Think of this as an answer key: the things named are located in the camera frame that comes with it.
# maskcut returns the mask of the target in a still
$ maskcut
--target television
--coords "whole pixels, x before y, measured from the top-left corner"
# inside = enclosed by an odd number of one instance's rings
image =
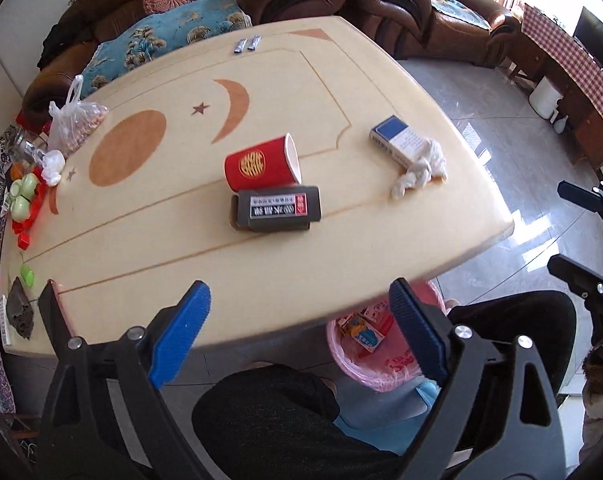
[[[603,68],[603,23],[585,7],[582,9],[573,38],[579,40]]]

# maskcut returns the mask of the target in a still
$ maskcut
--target sofa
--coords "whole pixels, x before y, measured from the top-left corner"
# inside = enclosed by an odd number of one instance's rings
[[[480,28],[435,10],[431,0],[346,0],[340,15],[396,59],[434,57],[495,67],[519,21],[494,0],[456,0],[488,22]]]
[[[259,23],[326,16],[336,13],[345,0],[237,0],[253,25]],[[34,130],[50,120],[48,105],[62,106],[73,78],[90,62],[99,44],[114,40],[144,18],[142,0],[77,0],[61,16],[57,30],[75,28],[69,46],[47,60],[24,94],[24,121]]]

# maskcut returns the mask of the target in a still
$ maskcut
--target blue rubber pad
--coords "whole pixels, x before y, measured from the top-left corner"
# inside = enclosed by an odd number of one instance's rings
[[[389,300],[390,311],[423,374],[441,386],[449,375],[443,341],[398,280],[390,284]]]
[[[195,282],[179,301],[179,311],[155,344],[148,378],[155,388],[175,380],[211,310],[211,289]]]

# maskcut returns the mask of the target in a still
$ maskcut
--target metal bolt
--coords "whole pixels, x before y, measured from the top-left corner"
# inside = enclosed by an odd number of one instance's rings
[[[521,346],[523,348],[532,348],[533,347],[533,340],[531,338],[529,338],[527,335],[520,335],[517,338],[517,342],[519,343],[519,346]]]
[[[128,332],[126,332],[126,337],[131,341],[139,341],[139,339],[144,337],[145,332],[146,330],[144,330],[143,326],[133,326],[132,328],[128,329]]]
[[[68,348],[70,348],[71,350],[76,350],[80,346],[82,346],[82,338],[81,337],[71,337],[68,340]]]
[[[461,339],[470,339],[472,337],[472,330],[469,326],[458,325],[455,327],[455,334]]]

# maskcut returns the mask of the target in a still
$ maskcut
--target cream tabletop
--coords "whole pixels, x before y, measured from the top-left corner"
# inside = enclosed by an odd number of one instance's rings
[[[255,52],[233,54],[260,34]],[[432,278],[513,230],[497,188],[453,123],[398,63],[341,18],[260,25],[161,57],[89,97],[110,110],[69,157],[31,229],[10,227],[0,293],[26,263],[35,283],[30,340],[6,351],[50,355],[37,309],[57,283],[73,332],[119,338],[176,304],[194,280],[212,292],[196,346],[320,322],[395,278]],[[401,168],[369,138],[397,115],[441,143],[449,177],[393,200]],[[229,223],[229,153],[290,132],[322,220],[307,232],[253,234]]]

